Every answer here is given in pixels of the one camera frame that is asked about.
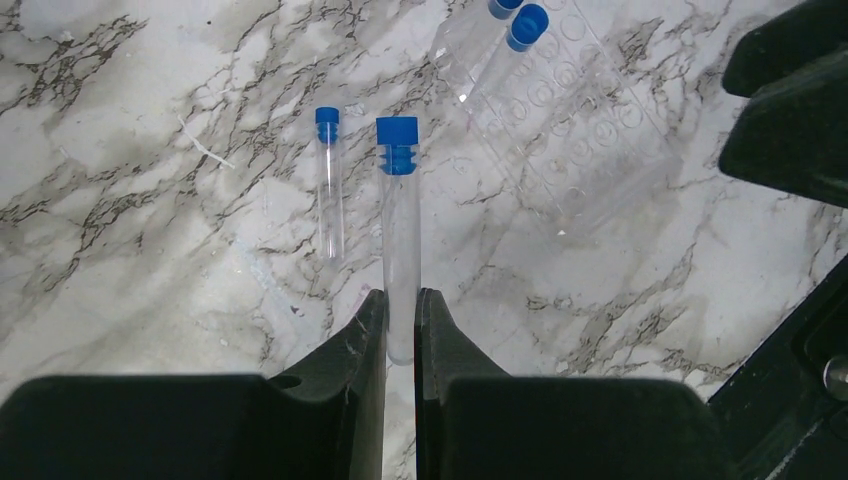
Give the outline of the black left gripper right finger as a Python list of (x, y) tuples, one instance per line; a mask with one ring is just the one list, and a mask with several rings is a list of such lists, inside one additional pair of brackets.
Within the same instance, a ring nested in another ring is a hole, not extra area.
[(415, 315), (421, 479), (735, 479), (708, 406), (661, 379), (513, 376), (425, 288)]

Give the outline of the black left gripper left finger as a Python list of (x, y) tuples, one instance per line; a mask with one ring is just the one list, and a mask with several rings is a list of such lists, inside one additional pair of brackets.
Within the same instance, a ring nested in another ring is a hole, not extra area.
[(385, 294), (282, 372), (55, 375), (1, 407), (5, 479), (377, 479)]

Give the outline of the blue-capped test tube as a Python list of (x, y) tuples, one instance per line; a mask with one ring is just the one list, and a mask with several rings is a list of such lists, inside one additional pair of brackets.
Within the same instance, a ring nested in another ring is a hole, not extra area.
[(421, 289), (418, 119), (376, 119), (380, 179), (387, 354), (398, 366), (414, 360), (414, 324)]
[(522, 0), (473, 1), (437, 28), (429, 60), (447, 81), (473, 83), (476, 70), (487, 60)]
[(339, 263), (345, 250), (340, 112), (331, 106), (318, 107), (314, 123), (321, 255), (328, 262)]
[(542, 6), (529, 3), (518, 10), (464, 101), (469, 111), (481, 109), (485, 101), (499, 93), (548, 26), (549, 17)]

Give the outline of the clear plastic tube rack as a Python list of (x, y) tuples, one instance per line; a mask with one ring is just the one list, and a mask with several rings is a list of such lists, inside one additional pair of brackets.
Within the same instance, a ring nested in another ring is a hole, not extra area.
[(481, 109), (464, 105), (503, 36), (458, 98), (521, 202), (558, 235), (579, 238), (649, 199), (681, 161), (578, 5), (521, 7), (529, 3), (546, 10), (549, 26), (517, 71)]

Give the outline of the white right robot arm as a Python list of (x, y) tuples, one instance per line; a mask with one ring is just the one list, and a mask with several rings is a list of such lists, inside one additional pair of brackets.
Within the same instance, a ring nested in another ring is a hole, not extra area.
[(722, 87), (748, 101), (719, 156), (722, 173), (846, 207), (846, 2), (804, 1), (748, 32)]

